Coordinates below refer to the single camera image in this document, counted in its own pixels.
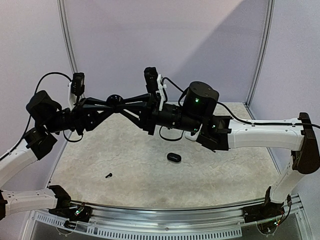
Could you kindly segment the round black case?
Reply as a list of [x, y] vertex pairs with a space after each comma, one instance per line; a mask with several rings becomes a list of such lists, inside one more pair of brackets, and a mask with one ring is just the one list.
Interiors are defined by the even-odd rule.
[[118, 94], [112, 94], [106, 99], [106, 104], [109, 107], [116, 107], [124, 103], [124, 99]]

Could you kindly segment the black earbud charging case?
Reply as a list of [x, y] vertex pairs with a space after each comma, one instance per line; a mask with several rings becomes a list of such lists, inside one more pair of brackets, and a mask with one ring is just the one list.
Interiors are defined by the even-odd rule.
[[182, 157], [179, 154], [170, 152], [167, 154], [167, 160], [171, 163], [179, 164], [182, 161]]

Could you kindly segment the white earbud charging case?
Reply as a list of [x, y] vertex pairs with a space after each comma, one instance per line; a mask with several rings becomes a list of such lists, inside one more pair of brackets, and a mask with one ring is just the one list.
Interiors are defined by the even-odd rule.
[[199, 136], [199, 131], [198, 132], [188, 132], [186, 131], [185, 134], [184, 134], [184, 137], [187, 139], [187, 140], [190, 140], [192, 142], [195, 142]]

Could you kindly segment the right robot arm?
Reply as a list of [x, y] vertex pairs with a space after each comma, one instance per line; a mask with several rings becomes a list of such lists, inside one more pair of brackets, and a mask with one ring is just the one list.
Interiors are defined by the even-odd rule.
[[164, 103], [160, 88], [150, 87], [147, 94], [115, 100], [115, 111], [139, 128], [154, 133], [156, 126], [185, 131], [192, 141], [212, 151], [246, 147], [281, 148], [291, 152], [287, 167], [265, 193], [259, 206], [262, 218], [269, 218], [284, 204], [290, 192], [306, 175], [320, 167], [316, 125], [307, 113], [285, 120], [244, 120], [233, 113], [214, 115], [219, 93], [208, 84], [192, 82], [178, 103]]

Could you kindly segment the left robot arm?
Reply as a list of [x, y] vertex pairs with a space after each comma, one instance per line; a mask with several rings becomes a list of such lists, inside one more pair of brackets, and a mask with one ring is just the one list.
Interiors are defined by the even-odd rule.
[[[26, 110], [34, 119], [34, 127], [1, 156], [2, 186], [24, 168], [47, 156], [58, 141], [54, 134], [70, 130], [83, 136], [85, 131], [95, 129], [114, 113], [113, 107], [105, 101], [92, 97], [81, 99], [73, 109], [63, 109], [45, 90], [32, 96]], [[0, 191], [1, 219], [15, 213], [39, 209], [48, 209], [49, 213], [71, 222], [88, 222], [92, 214], [92, 208], [84, 203], [73, 204], [70, 195], [60, 185], [30, 191]]]

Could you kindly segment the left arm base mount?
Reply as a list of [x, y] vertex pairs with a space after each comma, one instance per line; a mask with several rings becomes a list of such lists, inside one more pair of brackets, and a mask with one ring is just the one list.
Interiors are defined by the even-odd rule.
[[74, 204], [65, 200], [58, 202], [56, 207], [49, 209], [48, 212], [52, 215], [66, 218], [70, 222], [88, 223], [92, 216], [93, 209], [84, 203]]

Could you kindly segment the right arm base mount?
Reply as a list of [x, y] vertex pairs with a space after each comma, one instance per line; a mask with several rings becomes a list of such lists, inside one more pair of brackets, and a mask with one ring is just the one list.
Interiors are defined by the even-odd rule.
[[273, 202], [267, 197], [263, 203], [245, 206], [242, 209], [245, 223], [262, 221], [277, 216], [282, 216], [285, 212], [284, 202]]

